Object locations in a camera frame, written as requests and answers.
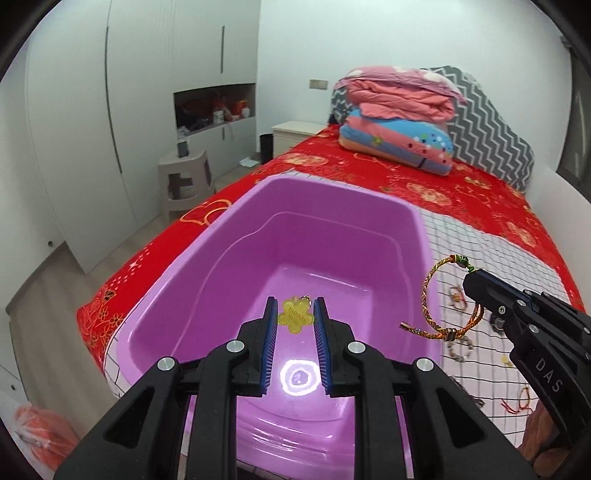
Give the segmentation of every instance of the wall outlet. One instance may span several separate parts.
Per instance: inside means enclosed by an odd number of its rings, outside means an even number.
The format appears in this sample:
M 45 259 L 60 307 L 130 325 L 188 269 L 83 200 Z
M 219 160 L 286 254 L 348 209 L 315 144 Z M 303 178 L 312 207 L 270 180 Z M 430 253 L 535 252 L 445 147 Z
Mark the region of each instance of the wall outlet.
M 329 81 L 328 80 L 310 80 L 310 88 L 313 88 L 315 90 L 328 90 Z

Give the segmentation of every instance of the silver screw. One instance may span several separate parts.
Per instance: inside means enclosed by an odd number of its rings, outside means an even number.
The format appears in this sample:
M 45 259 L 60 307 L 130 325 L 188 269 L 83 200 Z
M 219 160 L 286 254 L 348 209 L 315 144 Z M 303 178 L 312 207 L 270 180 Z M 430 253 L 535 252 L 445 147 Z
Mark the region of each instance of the silver screw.
M 351 353 L 363 353 L 365 352 L 365 345 L 361 342 L 351 342 L 347 345 L 349 352 Z
M 168 370 L 172 370 L 174 368 L 175 363 L 176 362 L 174 361 L 174 358 L 172 358 L 171 356 L 165 356 L 164 358 L 158 360 L 157 365 L 159 370 L 167 372 Z
M 226 350 L 230 353 L 238 353 L 244 350 L 244 342 L 240 340 L 230 340 L 226 344 Z
M 431 362 L 428 358 L 419 358 L 417 360 L 417 368 L 423 372 L 430 372 L 433 370 L 433 362 Z

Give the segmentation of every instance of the red floral bedsheet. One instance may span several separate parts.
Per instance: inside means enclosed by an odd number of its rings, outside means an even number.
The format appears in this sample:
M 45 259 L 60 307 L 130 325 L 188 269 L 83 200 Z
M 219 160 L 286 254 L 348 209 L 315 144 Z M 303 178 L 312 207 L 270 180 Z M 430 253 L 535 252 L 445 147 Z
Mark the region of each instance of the red floral bedsheet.
M 564 260 L 521 193 L 496 177 L 460 162 L 454 162 L 449 176 L 440 177 L 353 153 L 339 145 L 338 129 L 327 127 L 184 215 L 156 237 L 147 250 L 131 258 L 90 303 L 78 310 L 80 333 L 101 370 L 111 336 L 172 261 L 255 184 L 292 168 L 394 195 L 504 237 L 554 268 L 572 305 L 583 309 Z

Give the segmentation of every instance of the purple plastic tub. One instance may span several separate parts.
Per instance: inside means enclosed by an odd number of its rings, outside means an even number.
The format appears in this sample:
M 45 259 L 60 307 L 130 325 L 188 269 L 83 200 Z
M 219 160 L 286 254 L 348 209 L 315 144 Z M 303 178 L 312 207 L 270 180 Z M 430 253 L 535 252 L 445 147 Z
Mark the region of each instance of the purple plastic tub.
M 286 299 L 322 296 L 331 318 L 387 357 L 439 361 L 438 342 L 398 327 L 425 326 L 420 292 L 431 263 L 408 203 L 330 181 L 267 178 L 179 255 L 129 314 L 121 371 L 134 383 L 163 356 L 206 356 L 259 318 L 268 296 L 280 312 Z M 439 316 L 435 282 L 429 308 Z M 324 394 L 313 325 L 298 334 L 279 325 L 268 394 L 238 398 L 236 437 L 238 459 L 268 471 L 353 478 L 353 399 Z

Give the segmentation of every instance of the nightstand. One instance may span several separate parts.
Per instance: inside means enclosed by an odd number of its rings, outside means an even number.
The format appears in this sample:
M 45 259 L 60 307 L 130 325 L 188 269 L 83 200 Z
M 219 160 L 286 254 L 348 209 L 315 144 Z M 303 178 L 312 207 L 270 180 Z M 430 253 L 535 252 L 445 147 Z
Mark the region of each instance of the nightstand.
M 287 152 L 291 147 L 295 147 L 306 138 L 313 137 L 324 127 L 325 125 L 297 121 L 274 126 L 273 158 Z

